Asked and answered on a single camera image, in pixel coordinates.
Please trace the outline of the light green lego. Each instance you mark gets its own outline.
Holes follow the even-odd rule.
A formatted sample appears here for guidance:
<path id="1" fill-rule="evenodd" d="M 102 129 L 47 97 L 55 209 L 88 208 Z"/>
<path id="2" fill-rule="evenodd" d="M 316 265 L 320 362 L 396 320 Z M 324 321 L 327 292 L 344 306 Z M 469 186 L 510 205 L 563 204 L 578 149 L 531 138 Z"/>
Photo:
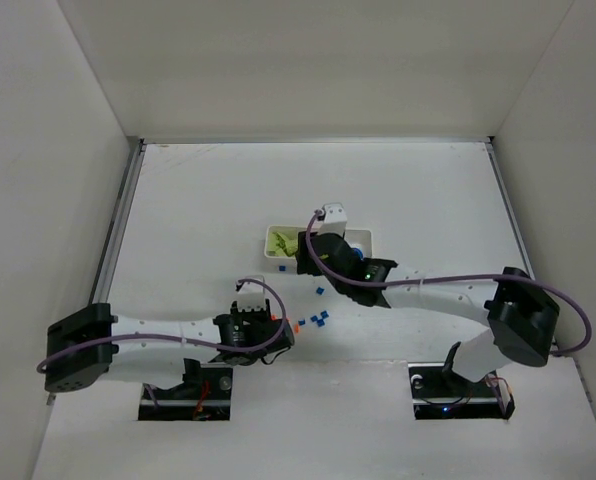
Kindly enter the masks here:
<path id="1" fill-rule="evenodd" d="M 283 251 L 282 247 L 285 241 L 288 241 L 288 237 L 281 232 L 274 231 L 271 233 L 271 246 L 274 251 Z"/>

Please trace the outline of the light green lego brick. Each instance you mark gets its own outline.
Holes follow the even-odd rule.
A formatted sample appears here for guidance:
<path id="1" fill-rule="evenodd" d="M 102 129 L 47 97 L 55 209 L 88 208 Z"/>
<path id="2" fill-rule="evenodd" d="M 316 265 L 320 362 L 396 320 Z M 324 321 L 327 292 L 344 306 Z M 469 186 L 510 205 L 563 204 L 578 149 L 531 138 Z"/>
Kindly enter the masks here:
<path id="1" fill-rule="evenodd" d="M 284 245 L 282 247 L 282 250 L 284 252 L 284 254 L 287 257 L 293 257 L 296 255 L 296 253 L 299 250 L 298 247 L 298 240 L 297 239 L 293 239 L 293 240 L 288 240 L 284 242 Z"/>

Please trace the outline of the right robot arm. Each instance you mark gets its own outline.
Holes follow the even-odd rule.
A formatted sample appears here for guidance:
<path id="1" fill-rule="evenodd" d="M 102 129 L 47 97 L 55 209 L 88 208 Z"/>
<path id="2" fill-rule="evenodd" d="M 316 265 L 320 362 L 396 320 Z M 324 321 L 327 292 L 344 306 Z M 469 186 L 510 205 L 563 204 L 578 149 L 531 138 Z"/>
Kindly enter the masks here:
<path id="1" fill-rule="evenodd" d="M 297 272 L 320 276 L 310 253 L 350 285 L 326 274 L 337 293 L 364 307 L 420 309 L 474 321 L 486 329 L 452 345 L 444 371 L 476 383 L 510 363 L 547 364 L 560 307 L 523 270 L 506 267 L 495 287 L 480 282 L 429 284 L 393 260 L 360 256 L 336 233 L 298 234 Z"/>

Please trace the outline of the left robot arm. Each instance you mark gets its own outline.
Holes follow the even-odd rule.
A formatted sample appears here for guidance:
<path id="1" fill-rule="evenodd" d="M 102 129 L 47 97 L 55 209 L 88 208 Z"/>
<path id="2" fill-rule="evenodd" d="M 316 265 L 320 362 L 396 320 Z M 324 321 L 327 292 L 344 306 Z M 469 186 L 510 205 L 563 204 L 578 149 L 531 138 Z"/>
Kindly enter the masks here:
<path id="1" fill-rule="evenodd" d="M 89 305 L 47 329 L 46 357 L 37 366 L 49 393 L 67 393 L 99 380 L 170 389 L 209 364 L 250 366 L 294 346 L 291 326 L 261 308 L 181 322 L 114 315 L 108 303 Z"/>

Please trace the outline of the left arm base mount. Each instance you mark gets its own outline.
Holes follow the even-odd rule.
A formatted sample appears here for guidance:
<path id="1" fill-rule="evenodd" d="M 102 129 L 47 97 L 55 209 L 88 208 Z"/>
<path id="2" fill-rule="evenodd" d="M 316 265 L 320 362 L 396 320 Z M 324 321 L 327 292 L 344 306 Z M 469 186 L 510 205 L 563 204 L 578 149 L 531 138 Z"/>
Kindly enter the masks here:
<path id="1" fill-rule="evenodd" d="M 167 389 L 142 388 L 138 421 L 218 422 L 231 418 L 233 368 L 184 361 L 182 381 Z"/>

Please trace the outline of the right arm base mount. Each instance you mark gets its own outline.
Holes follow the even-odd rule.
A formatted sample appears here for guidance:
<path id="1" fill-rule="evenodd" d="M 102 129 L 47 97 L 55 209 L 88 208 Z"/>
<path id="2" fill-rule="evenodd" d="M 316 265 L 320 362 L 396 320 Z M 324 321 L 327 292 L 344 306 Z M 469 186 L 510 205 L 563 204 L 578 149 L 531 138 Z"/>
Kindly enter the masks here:
<path id="1" fill-rule="evenodd" d="M 470 382 L 453 370 L 460 343 L 454 344 L 443 363 L 408 364 L 412 409 L 416 420 L 508 421 L 516 411 L 513 392 L 506 379 L 489 372 L 478 382 Z"/>

